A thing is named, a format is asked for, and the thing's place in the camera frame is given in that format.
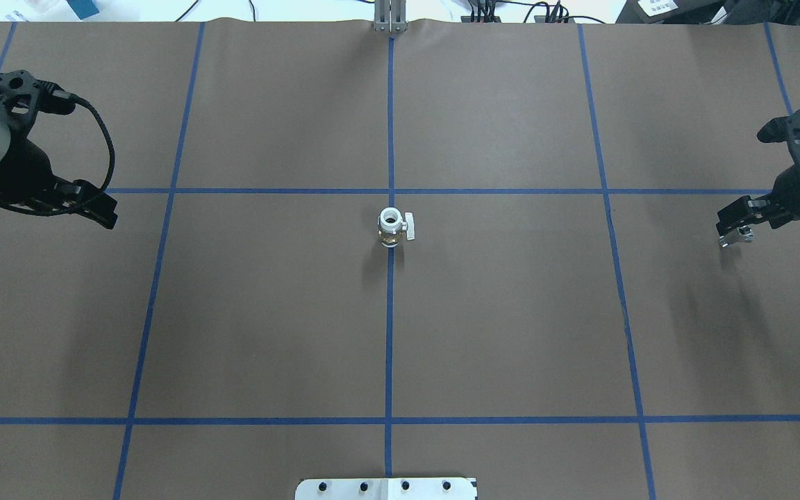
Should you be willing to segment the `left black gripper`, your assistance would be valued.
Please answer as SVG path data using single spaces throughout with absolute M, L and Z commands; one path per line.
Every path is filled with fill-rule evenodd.
M 106 230 L 118 220 L 117 200 L 89 181 L 58 179 L 45 152 L 29 140 L 0 137 L 0 206 L 61 209 Z

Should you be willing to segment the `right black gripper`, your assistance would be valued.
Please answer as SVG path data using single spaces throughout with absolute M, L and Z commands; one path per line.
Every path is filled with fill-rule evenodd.
M 775 206 L 774 212 L 768 218 L 762 217 L 771 205 Z M 736 228 L 737 241 L 753 241 L 756 226 L 769 222 L 769 227 L 777 230 L 797 219 L 800 219 L 800 167 L 792 165 L 777 176 L 768 200 L 746 195 L 717 211 L 715 230 L 721 236 Z

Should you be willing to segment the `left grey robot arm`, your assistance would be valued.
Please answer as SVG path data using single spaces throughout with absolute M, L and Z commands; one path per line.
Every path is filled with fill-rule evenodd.
M 29 139 L 40 113 L 67 116 L 77 107 L 93 116 L 107 146 L 107 171 L 101 186 L 58 177 L 47 153 Z M 20 73 L 0 74 L 0 209 L 40 218 L 78 215 L 112 230 L 118 220 L 117 200 L 107 189 L 114 173 L 115 145 L 91 102 L 51 81 Z

